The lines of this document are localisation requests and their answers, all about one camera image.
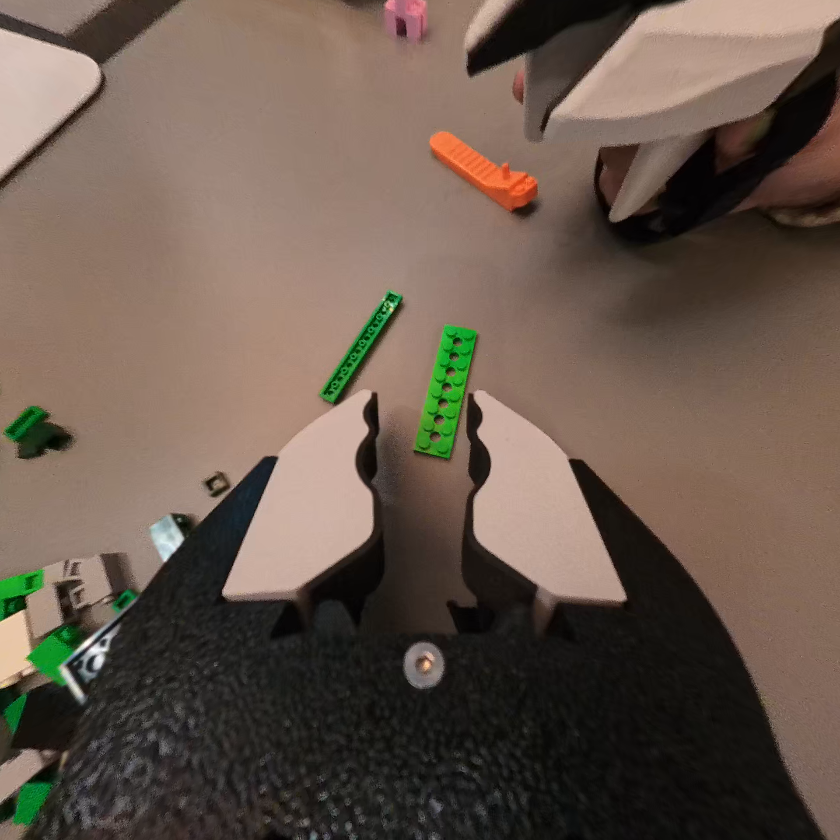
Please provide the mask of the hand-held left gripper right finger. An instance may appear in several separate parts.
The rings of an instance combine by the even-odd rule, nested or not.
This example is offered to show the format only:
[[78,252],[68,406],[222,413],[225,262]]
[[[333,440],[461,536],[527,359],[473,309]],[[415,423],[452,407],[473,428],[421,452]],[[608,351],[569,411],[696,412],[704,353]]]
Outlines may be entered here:
[[566,606],[626,609],[625,586],[562,447],[486,391],[469,394],[466,432],[463,579],[476,624],[540,636]]

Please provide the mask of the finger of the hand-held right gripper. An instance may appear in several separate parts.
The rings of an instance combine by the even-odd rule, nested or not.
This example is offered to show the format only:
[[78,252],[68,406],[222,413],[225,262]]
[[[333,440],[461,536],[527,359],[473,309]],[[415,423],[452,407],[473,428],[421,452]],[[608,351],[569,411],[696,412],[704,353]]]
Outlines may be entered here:
[[470,75],[507,63],[578,24],[599,22],[632,6],[625,1],[487,1],[465,34]]
[[813,64],[837,1],[625,4],[526,58],[532,142],[687,138],[765,110]]

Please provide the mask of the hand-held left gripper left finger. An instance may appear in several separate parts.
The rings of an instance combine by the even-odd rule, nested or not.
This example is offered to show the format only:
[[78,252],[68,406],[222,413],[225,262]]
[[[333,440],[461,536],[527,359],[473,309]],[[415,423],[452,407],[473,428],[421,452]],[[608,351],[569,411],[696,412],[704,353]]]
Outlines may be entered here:
[[225,600],[364,605],[385,570],[373,487],[378,433],[377,394],[359,391],[284,445],[224,584]]

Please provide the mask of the wide green lego plate with holes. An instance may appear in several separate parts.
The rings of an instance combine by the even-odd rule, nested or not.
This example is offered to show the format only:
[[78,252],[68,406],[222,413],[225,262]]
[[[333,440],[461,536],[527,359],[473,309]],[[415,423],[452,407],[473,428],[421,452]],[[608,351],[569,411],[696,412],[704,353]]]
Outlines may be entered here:
[[450,459],[466,400],[476,339],[477,332],[473,329],[444,325],[423,400],[414,452]]

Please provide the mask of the narrow green lego plate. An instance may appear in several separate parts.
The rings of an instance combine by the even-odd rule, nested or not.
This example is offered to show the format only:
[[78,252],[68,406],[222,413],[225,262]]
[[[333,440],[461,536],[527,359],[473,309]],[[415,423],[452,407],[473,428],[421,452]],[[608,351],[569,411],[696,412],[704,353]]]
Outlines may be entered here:
[[322,386],[319,396],[324,402],[335,404],[341,398],[402,303],[402,294],[393,290],[384,294]]

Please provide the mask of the pink lego pig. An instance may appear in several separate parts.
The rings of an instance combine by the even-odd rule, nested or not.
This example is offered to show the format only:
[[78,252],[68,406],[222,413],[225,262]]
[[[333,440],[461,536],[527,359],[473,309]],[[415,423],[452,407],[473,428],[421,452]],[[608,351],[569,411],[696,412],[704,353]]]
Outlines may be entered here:
[[427,33],[427,1],[386,1],[385,31],[394,38],[420,43]]

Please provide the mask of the pile of lego pieces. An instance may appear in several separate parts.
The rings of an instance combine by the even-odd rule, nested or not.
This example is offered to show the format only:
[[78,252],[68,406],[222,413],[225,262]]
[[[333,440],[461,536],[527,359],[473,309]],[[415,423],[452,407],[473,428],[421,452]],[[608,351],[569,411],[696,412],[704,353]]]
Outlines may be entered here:
[[38,819],[139,591],[98,553],[2,580],[2,838]]

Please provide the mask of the dark green lego brick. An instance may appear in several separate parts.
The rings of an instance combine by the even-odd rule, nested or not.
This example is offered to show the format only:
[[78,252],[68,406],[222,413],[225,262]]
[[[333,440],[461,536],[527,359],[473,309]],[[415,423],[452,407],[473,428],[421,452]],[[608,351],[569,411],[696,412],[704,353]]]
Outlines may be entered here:
[[49,421],[32,426],[17,442],[18,459],[34,459],[47,451],[62,451],[71,446],[74,437],[65,428]]

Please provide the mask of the green hollow lego brick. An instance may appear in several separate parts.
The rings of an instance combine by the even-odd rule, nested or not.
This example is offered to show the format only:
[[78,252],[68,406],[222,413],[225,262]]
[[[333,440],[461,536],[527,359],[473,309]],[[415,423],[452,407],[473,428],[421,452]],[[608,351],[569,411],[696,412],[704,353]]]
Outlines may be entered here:
[[49,419],[49,413],[40,406],[28,406],[3,430],[3,435],[14,443],[23,441],[34,429]]

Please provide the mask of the person's right hand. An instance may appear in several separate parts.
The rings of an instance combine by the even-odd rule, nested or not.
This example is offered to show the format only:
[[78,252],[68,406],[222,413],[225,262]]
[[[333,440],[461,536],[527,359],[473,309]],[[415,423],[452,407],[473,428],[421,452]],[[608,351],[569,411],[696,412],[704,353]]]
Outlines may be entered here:
[[[746,160],[770,130],[774,116],[760,115],[720,127],[715,134],[716,165],[720,172]],[[839,194],[838,102],[817,135],[780,169],[770,173],[734,209],[749,210],[820,207],[834,204]]]

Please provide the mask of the orange brick separator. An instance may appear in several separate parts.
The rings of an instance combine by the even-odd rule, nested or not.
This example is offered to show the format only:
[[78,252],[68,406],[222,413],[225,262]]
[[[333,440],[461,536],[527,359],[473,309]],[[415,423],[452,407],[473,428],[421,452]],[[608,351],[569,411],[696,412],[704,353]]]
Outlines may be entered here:
[[538,182],[529,173],[490,161],[452,133],[434,133],[429,148],[440,163],[509,212],[528,207],[538,197]]

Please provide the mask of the white rounded mat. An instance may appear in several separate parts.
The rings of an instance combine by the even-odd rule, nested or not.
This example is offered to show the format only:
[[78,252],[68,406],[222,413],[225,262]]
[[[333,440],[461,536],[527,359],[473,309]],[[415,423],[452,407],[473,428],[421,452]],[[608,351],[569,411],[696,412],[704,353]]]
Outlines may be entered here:
[[102,83],[92,58],[2,29],[1,180],[85,107]]

